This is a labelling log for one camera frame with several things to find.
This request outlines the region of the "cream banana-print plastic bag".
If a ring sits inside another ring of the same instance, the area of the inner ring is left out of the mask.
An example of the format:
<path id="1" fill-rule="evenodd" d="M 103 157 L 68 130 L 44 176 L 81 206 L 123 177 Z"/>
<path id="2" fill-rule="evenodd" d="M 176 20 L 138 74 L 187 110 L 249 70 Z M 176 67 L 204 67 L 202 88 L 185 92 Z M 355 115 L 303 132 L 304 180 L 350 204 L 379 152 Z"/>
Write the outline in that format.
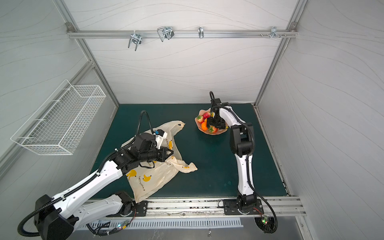
<path id="1" fill-rule="evenodd" d="M 140 203 L 171 181 L 177 173 L 191 173 L 198 170 L 194 163 L 187 164 L 177 149 L 174 136 L 185 126 L 182 121 L 170 121 L 155 128 L 166 133 L 161 147 L 166 147 L 174 153 L 165 162 L 155 161 L 144 163 L 126 174 L 130 187 L 133 190 L 136 203 Z"/>

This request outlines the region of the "red strawberry front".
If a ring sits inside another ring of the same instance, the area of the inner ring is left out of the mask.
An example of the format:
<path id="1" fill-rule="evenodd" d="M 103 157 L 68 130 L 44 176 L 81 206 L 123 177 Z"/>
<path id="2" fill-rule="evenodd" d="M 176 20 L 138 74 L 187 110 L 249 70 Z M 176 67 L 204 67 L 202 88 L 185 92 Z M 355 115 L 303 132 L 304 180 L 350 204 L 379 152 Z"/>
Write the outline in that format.
<path id="1" fill-rule="evenodd" d="M 209 129 L 208 129 L 209 133 L 210 134 L 215 134 L 218 132 L 218 129 L 214 126 L 210 126 Z"/>

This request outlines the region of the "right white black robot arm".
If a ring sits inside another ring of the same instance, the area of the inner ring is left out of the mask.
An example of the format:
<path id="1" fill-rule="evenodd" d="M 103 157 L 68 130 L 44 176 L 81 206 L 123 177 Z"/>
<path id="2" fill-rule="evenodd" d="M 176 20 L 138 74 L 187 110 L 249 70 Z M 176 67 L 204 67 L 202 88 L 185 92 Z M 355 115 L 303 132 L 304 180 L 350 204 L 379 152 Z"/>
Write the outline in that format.
<path id="1" fill-rule="evenodd" d="M 256 142 L 254 128 L 251 123 L 243 121 L 229 103 L 223 103 L 210 91 L 211 112 L 213 116 L 207 120 L 208 127 L 223 130 L 230 129 L 230 149 L 237 161 L 238 196 L 235 204 L 223 204 L 223 208 L 241 215 L 256 211 L 260 216 L 255 219 L 257 227 L 265 234 L 273 234 L 278 229 L 278 219 L 268 201 L 259 194 L 253 182 L 252 157 Z"/>

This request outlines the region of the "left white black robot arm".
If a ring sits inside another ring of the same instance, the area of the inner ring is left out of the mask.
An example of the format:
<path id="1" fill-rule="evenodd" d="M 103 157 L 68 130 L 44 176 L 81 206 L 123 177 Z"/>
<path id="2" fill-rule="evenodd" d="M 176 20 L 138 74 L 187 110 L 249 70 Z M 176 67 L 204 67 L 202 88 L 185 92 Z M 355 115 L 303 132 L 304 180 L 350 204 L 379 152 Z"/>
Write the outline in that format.
<path id="1" fill-rule="evenodd" d="M 124 191 L 91 204 L 86 202 L 135 168 L 145 167 L 146 163 L 165 162 L 174 153 L 163 144 L 167 136 L 162 129 L 150 128 L 148 133 L 137 130 L 132 140 L 107 155 L 92 174 L 53 197 L 40 197 L 35 210 L 19 223 L 18 234 L 43 240 L 66 240 L 79 227 L 100 218 L 134 215 L 134 201 Z"/>

